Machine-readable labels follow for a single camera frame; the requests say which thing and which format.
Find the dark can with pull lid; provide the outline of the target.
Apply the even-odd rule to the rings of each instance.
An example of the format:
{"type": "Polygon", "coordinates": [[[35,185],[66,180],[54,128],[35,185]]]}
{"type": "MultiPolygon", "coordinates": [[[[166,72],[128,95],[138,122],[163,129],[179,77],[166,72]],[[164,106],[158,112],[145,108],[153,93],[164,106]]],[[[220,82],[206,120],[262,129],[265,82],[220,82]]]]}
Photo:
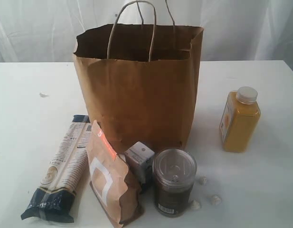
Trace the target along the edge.
{"type": "Polygon", "coordinates": [[[168,148],[155,155],[152,164],[154,205],[166,217],[178,217],[189,206],[197,162],[188,152],[168,148]]]}

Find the orange juice bottle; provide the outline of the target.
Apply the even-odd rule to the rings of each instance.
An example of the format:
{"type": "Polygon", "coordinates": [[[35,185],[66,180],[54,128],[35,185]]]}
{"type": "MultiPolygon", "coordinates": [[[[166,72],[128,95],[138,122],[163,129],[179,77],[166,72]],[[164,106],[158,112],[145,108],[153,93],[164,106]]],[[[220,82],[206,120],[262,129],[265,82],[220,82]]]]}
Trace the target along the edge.
{"type": "Polygon", "coordinates": [[[246,150],[261,115],[257,96],[258,92],[249,86],[229,92],[219,125],[225,151],[246,150]]]}

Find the long pasta package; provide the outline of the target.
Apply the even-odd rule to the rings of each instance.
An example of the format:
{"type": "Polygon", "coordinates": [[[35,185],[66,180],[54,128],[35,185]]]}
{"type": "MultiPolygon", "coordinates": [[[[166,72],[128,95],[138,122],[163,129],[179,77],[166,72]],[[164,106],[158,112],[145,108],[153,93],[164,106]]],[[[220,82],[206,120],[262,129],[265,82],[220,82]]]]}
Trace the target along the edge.
{"type": "Polygon", "coordinates": [[[69,213],[76,198],[76,188],[88,164],[86,146],[91,129],[87,115],[74,115],[21,219],[37,217],[59,223],[74,222],[69,213]]]}

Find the white crumb piece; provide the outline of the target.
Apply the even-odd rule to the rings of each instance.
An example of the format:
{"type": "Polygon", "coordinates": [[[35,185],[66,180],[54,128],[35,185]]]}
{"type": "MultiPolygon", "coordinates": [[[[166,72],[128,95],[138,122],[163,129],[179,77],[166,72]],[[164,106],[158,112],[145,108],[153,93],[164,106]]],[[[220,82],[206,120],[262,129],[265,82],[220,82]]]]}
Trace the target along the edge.
{"type": "Polygon", "coordinates": [[[193,200],[190,204],[190,208],[192,210],[199,210],[201,208],[201,204],[197,200],[193,200]]]}
{"type": "Polygon", "coordinates": [[[210,202],[212,205],[219,205],[221,203],[221,198],[218,195],[211,195],[210,196],[210,202]]]}

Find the white backdrop curtain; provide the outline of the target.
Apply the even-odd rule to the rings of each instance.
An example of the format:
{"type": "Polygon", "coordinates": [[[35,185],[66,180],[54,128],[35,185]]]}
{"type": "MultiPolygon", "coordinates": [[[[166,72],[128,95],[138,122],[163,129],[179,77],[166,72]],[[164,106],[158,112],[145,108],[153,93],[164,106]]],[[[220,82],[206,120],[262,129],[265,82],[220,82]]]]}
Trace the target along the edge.
{"type": "Polygon", "coordinates": [[[293,68],[293,0],[0,0],[0,62],[70,62],[77,35],[115,20],[201,26],[203,61],[293,68]]]}

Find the brown paper bag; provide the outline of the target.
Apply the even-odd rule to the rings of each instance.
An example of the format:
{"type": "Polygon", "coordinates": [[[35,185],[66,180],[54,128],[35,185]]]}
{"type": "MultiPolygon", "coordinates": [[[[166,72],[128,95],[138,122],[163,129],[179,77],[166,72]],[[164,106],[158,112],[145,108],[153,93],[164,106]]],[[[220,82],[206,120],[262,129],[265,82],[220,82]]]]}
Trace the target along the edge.
{"type": "Polygon", "coordinates": [[[76,38],[73,53],[86,109],[122,153],[184,148],[193,123],[202,27],[106,24],[76,38]]]}

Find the small grey carton box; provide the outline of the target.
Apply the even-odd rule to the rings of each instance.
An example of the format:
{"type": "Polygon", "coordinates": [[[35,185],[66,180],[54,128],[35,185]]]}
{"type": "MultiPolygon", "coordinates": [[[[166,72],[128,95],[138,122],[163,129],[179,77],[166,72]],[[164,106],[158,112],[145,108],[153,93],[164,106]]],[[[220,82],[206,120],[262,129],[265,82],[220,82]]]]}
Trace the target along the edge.
{"type": "Polygon", "coordinates": [[[136,142],[124,152],[126,163],[137,178],[142,192],[152,185],[152,164],[154,151],[142,142],[136,142]]]}

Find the brown kraft pouch orange label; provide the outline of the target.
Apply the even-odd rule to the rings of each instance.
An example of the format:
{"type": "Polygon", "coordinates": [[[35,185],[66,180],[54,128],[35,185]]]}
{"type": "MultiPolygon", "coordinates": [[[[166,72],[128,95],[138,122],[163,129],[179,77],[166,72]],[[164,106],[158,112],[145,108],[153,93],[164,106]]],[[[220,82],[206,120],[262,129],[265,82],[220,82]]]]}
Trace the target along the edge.
{"type": "Polygon", "coordinates": [[[87,145],[91,187],[115,228],[122,228],[137,219],[141,187],[128,164],[112,148],[94,121],[87,145]]]}

